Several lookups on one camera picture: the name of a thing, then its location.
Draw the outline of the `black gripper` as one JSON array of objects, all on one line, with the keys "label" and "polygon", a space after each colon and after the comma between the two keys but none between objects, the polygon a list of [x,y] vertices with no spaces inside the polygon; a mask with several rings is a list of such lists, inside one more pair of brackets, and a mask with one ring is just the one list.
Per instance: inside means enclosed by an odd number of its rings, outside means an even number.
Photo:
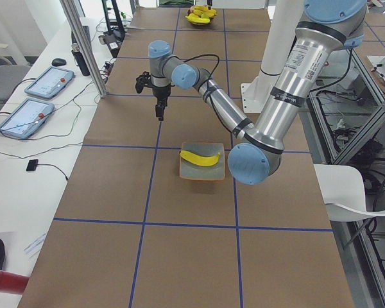
[{"label": "black gripper", "polygon": [[[207,0],[207,6],[211,8],[212,0]],[[164,120],[164,112],[167,107],[165,102],[168,97],[171,95],[171,86],[167,85],[165,87],[156,87],[152,88],[153,95],[157,98],[157,104],[155,105],[155,115],[159,121]]]}]

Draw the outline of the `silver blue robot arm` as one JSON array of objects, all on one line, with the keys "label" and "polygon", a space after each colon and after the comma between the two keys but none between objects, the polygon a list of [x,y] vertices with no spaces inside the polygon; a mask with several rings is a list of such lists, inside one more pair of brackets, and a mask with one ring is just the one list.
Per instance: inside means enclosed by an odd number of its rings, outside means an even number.
[{"label": "silver blue robot arm", "polygon": [[220,122],[242,143],[228,156],[228,168],[239,182],[254,185],[272,175],[284,151],[283,138],[333,51],[358,46],[363,39],[366,1],[304,1],[295,28],[296,42],[253,123],[212,79],[211,73],[172,54],[170,45],[155,40],[148,46],[150,71],[137,78],[136,91],[152,89],[155,115],[164,119],[171,86],[194,88]]}]

